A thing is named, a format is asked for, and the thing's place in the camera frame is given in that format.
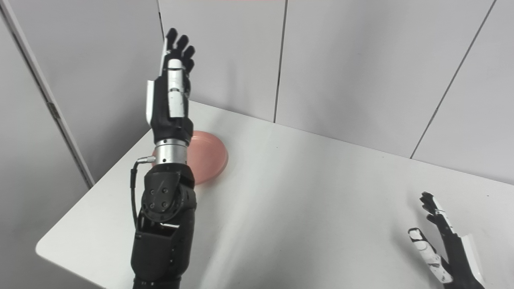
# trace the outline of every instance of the metal hinge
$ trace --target metal hinge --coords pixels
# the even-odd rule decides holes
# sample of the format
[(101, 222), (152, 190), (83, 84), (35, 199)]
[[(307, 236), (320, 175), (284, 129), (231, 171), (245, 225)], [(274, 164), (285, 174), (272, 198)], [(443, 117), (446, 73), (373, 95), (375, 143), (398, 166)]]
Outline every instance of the metal hinge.
[(59, 115), (59, 112), (57, 111), (56, 105), (52, 102), (47, 102), (46, 105), (48, 106), (48, 109), (50, 110), (50, 113), (52, 114), (52, 117), (55, 119), (60, 119), (61, 116)]

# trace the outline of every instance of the black robotic finger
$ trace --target black robotic finger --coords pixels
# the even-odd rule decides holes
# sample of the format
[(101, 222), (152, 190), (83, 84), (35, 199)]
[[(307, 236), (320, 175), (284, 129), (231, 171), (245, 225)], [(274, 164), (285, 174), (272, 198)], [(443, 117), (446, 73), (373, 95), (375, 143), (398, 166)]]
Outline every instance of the black robotic finger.
[(184, 91), (186, 92), (186, 95), (188, 96), (191, 92), (191, 81), (189, 81), (189, 78), (184, 78)]
[(192, 59), (187, 60), (186, 63), (184, 64), (184, 66), (186, 67), (186, 72), (190, 73), (194, 67), (194, 60), (192, 60)]
[(168, 31), (168, 34), (166, 34), (166, 39), (168, 39), (168, 45), (166, 46), (166, 50), (173, 49), (173, 43), (175, 43), (177, 36), (178, 36), (178, 32), (175, 28), (171, 28)]
[(423, 192), (419, 200), (423, 202), (423, 208), (425, 210), (431, 214), (435, 214), (435, 211), (438, 209), (438, 207), (434, 202), (434, 196), (431, 193)]
[(184, 48), (187, 46), (187, 44), (189, 43), (189, 38), (187, 35), (182, 35), (180, 37), (180, 39), (177, 41), (177, 50), (184, 50)]
[(453, 234), (453, 228), (448, 223), (448, 219), (445, 216), (437, 214), (434, 216), (434, 220), (434, 224), (437, 226), (437, 229), (441, 234), (444, 234), (445, 236)]
[(194, 46), (189, 46), (188, 48), (186, 48), (186, 50), (184, 50), (182, 59), (183, 60), (191, 59), (191, 57), (193, 57), (194, 53), (195, 53)]
[(428, 220), (430, 223), (432, 223), (432, 224), (434, 224), (434, 225), (437, 225), (437, 220), (436, 220), (436, 218), (434, 217), (434, 215), (432, 215), (432, 214), (428, 214), (428, 215), (427, 215), (427, 220)]

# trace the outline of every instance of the metal cylinder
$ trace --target metal cylinder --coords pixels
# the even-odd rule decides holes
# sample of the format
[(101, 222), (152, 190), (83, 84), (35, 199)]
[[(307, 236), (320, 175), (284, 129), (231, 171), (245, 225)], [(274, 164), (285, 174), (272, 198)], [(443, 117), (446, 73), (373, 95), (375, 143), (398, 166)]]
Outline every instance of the metal cylinder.
[(187, 164), (188, 145), (178, 139), (164, 139), (155, 144), (155, 164)]

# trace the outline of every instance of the white wall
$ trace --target white wall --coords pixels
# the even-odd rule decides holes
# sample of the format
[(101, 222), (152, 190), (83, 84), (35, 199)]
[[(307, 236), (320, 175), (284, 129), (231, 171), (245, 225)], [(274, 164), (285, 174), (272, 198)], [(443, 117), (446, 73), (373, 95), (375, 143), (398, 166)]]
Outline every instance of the white wall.
[(514, 184), (513, 14), (497, 1), (415, 159)]
[(191, 99), (273, 121), (285, 0), (159, 1), (164, 32), (196, 47)]
[(149, 129), (146, 81), (157, 77), (162, 50), (157, 2), (8, 2), (39, 76), (98, 180)]
[(1, 14), (0, 92), (1, 287), (96, 288), (35, 253), (87, 186)]
[(492, 0), (291, 0), (277, 123), (410, 157)]

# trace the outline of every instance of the prosthetic hand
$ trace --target prosthetic hand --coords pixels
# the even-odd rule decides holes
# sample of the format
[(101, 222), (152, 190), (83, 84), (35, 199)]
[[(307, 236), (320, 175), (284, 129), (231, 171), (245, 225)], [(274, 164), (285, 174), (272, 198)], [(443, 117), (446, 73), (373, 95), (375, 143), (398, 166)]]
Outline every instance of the prosthetic hand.
[(446, 212), (432, 194), (424, 192), (420, 200), (423, 202), (423, 208), (429, 212), (427, 220), (439, 229), (448, 255), (448, 262), (446, 262), (420, 229), (409, 229), (412, 243), (419, 250), (432, 273), (445, 289), (484, 289), (484, 281), (472, 250), (470, 237), (459, 237), (455, 233)]
[[(183, 35), (170, 29), (164, 40), (159, 77), (149, 81), (146, 120), (153, 134), (156, 156), (137, 160), (131, 170), (132, 208), (136, 233), (131, 265), (134, 289), (178, 289), (189, 265), (196, 196), (187, 165), (187, 147), (193, 135), (188, 118), (191, 90), (189, 72), (195, 50)], [(137, 165), (155, 162), (144, 177), (141, 209), (136, 213), (134, 191)]]

